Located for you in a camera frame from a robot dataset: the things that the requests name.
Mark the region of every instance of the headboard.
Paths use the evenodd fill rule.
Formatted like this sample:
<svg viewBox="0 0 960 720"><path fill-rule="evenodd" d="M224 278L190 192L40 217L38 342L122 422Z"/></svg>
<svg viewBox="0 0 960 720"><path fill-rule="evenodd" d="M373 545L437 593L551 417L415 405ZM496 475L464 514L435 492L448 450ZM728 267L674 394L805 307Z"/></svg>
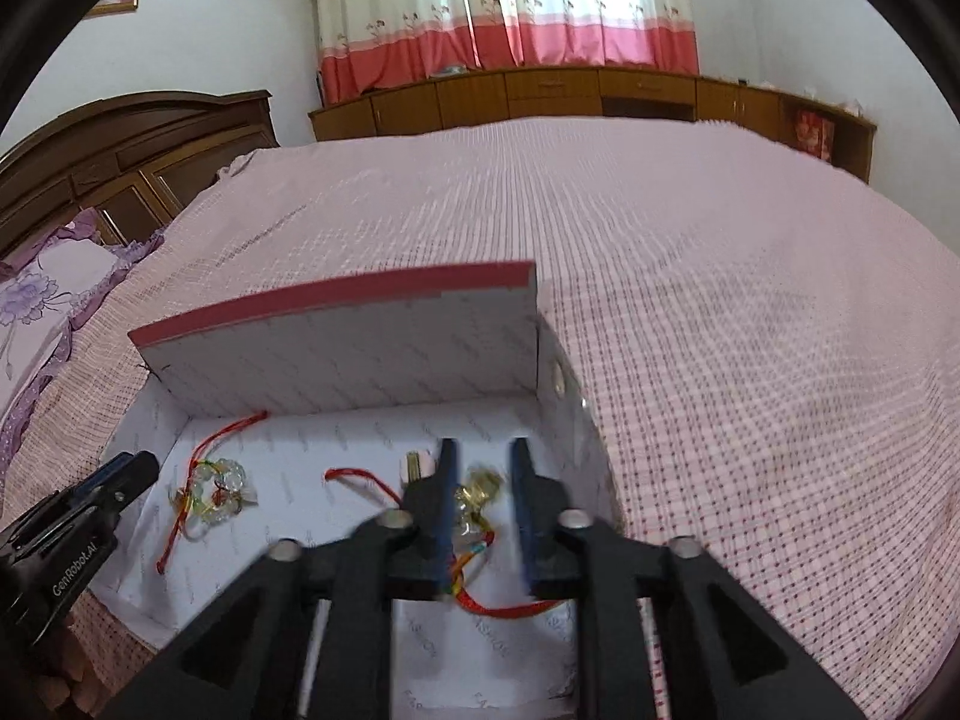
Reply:
<svg viewBox="0 0 960 720"><path fill-rule="evenodd" d="M277 145L269 98L142 92L62 114L0 158L0 256L91 207L104 242L146 240L220 167Z"/></svg>

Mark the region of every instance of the floral curtain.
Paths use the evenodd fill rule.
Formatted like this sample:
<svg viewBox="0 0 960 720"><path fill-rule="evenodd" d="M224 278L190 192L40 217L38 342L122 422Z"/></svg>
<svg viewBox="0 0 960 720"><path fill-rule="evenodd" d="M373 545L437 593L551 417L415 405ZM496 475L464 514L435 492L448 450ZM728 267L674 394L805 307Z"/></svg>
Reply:
<svg viewBox="0 0 960 720"><path fill-rule="evenodd" d="M485 68L638 64L699 71L690 0L467 0Z"/></svg>
<svg viewBox="0 0 960 720"><path fill-rule="evenodd" d="M465 0L317 0L328 103L477 67Z"/></svg>

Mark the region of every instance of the plaid fabric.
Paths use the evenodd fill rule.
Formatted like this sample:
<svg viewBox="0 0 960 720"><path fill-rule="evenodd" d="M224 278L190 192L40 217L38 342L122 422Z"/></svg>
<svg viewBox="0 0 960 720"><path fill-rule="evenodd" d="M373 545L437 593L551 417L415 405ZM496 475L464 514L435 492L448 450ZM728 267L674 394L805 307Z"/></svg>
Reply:
<svg viewBox="0 0 960 720"><path fill-rule="evenodd" d="M631 536L693 533L866 710L929 682L960 608L960 262L859 181L723 124L530 119L256 153L76 336L4 519L93 471L133 327L352 271L535 259ZM92 599L104 681L149 654Z"/></svg>

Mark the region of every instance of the white wall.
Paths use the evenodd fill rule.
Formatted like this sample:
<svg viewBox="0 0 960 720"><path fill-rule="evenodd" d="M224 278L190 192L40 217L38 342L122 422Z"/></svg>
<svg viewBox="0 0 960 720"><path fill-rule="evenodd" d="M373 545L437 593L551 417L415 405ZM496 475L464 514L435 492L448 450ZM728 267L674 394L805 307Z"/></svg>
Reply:
<svg viewBox="0 0 960 720"><path fill-rule="evenodd" d="M960 124L896 31L866 0L752 0L762 79L877 122L871 185L960 253Z"/></svg>
<svg viewBox="0 0 960 720"><path fill-rule="evenodd" d="M320 106L310 0L139 0L67 36L0 133L0 153L78 105L130 92L267 89L277 140L311 143Z"/></svg>
<svg viewBox="0 0 960 720"><path fill-rule="evenodd" d="M700 72L717 79L760 79L752 0L690 0Z"/></svg>

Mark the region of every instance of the screw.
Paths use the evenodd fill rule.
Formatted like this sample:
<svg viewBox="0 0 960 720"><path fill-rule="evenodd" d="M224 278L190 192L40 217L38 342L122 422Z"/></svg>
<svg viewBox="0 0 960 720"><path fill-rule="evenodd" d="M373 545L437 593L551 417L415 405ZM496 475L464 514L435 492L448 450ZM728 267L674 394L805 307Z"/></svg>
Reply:
<svg viewBox="0 0 960 720"><path fill-rule="evenodd" d="M402 531L414 524L414 517L406 509L387 509L376 521L384 528L390 528L392 531Z"/></svg>
<svg viewBox="0 0 960 720"><path fill-rule="evenodd" d="M267 550L267 557L277 562L294 562L302 552L304 548L299 545L299 541L294 541L293 538L282 538Z"/></svg>
<svg viewBox="0 0 960 720"><path fill-rule="evenodd" d="M690 560L692 557L699 557L704 552L699 541L693 536L677 536L670 539L670 550L677 557L684 560Z"/></svg>
<svg viewBox="0 0 960 720"><path fill-rule="evenodd" d="M582 509L566 509L560 512L557 521L563 528L569 528L571 531L579 531L582 528L589 528L593 524L593 517Z"/></svg>

